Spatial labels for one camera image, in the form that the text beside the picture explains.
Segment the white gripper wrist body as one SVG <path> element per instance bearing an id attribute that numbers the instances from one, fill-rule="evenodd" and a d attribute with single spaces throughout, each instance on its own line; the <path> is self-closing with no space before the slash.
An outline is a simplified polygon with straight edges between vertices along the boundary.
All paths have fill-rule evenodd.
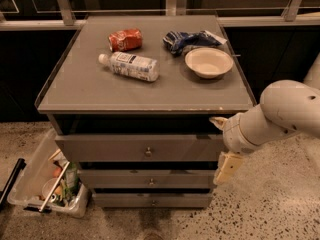
<path id="1" fill-rule="evenodd" d="M 223 141 L 233 153 L 250 154 L 259 148 L 252 140 L 252 123 L 246 113 L 237 113 L 230 117 L 223 127 Z"/>

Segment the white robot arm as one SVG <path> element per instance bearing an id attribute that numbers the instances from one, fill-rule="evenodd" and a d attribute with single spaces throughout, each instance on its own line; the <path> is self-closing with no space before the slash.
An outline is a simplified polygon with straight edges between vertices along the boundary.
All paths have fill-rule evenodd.
<path id="1" fill-rule="evenodd" d="M 280 80 L 268 85 L 259 104 L 230 118 L 212 117 L 227 147 L 219 155 L 213 183 L 227 182 L 244 156 L 264 144 L 300 132 L 320 137 L 320 55 L 302 82 Z"/>

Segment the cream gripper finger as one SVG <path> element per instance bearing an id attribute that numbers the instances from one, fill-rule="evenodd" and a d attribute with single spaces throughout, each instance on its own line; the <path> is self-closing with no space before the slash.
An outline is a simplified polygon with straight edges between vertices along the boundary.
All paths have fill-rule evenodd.
<path id="1" fill-rule="evenodd" d="M 210 117 L 209 121 L 219 130 L 223 130 L 228 119 L 224 117 Z"/>
<path id="2" fill-rule="evenodd" d="M 215 171 L 213 183 L 221 185 L 227 182 L 240 168 L 244 156 L 233 152 L 221 152 L 218 158 L 218 168 Z"/>

